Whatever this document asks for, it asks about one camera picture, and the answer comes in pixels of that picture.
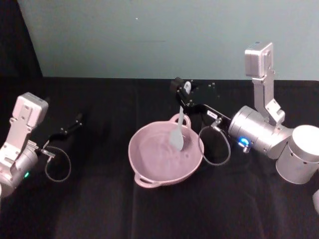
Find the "metal bracket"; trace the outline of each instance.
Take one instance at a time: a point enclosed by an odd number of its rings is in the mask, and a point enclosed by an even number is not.
[[[256,110],[273,125],[285,120],[285,112],[274,99],[273,44],[256,42],[245,50],[246,76],[252,77]]]

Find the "pink bowl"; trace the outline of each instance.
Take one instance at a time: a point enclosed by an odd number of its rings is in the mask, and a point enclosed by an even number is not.
[[[184,146],[177,150],[169,143],[170,132],[177,127],[179,114],[169,121],[157,121],[140,128],[129,143],[129,160],[135,182],[144,188],[171,185],[188,178],[200,165],[202,155],[198,135],[191,129],[188,116],[182,126]],[[201,150],[204,144],[200,140]]]

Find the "black table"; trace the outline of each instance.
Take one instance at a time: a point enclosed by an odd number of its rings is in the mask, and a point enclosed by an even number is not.
[[[204,161],[186,181],[147,190],[134,183],[128,144],[142,126],[178,112],[170,80],[9,79],[1,80],[0,140],[5,141],[11,112],[25,92],[50,97],[49,111],[31,139],[68,125],[79,112],[88,118],[66,142],[72,174],[64,183],[49,181],[46,158],[1,205],[1,239],[66,238],[318,238],[319,216],[312,194],[318,174],[293,185],[276,172],[275,161],[232,147],[222,167]],[[250,81],[214,81],[227,114],[253,107]],[[276,81],[275,98],[286,112],[285,126],[319,125],[317,82]],[[192,116],[199,132],[201,118]]]

